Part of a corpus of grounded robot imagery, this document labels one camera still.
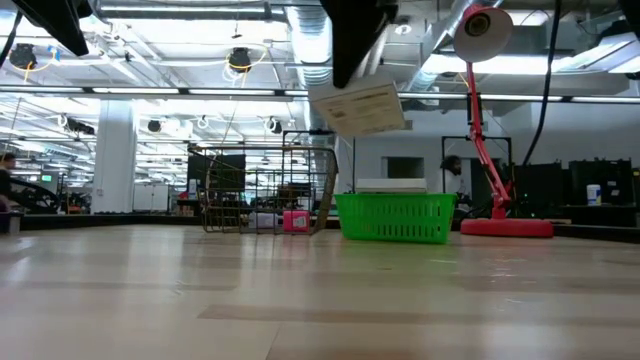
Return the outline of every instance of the red desk lamp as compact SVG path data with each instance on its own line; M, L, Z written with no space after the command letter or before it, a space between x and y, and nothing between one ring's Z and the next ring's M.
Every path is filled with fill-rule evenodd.
M471 5L465 10L463 21L458 26L453 47L456 54L467 63L467 77L471 91L470 138L480 158L491 185L493 210L491 219L468 219L461 224L460 232L466 235L553 237L553 226L549 221L538 219L507 219L506 209L511 203L509 191L496 171L489 152L484 145L478 92L476 90L473 63L489 60L498 55L509 42L513 31L511 17L501 9Z

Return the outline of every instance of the pillar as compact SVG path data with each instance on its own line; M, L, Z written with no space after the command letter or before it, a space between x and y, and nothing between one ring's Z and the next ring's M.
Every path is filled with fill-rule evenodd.
M138 119L133 103L100 102L91 213L133 210Z

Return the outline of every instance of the wooden floor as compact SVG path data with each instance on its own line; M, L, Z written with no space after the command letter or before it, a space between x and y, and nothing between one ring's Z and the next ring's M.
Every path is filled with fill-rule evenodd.
M640 359L640 248L198 227L0 240L2 359Z

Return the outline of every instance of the metal wire cage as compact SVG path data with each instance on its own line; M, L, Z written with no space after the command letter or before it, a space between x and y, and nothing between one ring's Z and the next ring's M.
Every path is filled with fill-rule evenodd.
M338 174L332 149L247 145L189 152L203 164L197 194L206 232L313 234L325 228Z

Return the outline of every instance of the lamp arm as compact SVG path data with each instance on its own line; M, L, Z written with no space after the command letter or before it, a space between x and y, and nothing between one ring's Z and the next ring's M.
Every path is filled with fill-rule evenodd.
M502 184L502 180L498 175L493 161L489 156L484 140L482 137L482 124L480 123L480 105L478 102L478 92L476 90L476 79L473 74L473 64L467 63L467 78L469 79L469 88L471 89L471 131L469 137L478 151L480 163L484 169L489 184L491 185L491 191L493 196L493 218L506 217L506 207L511 203L511 197L508 190Z

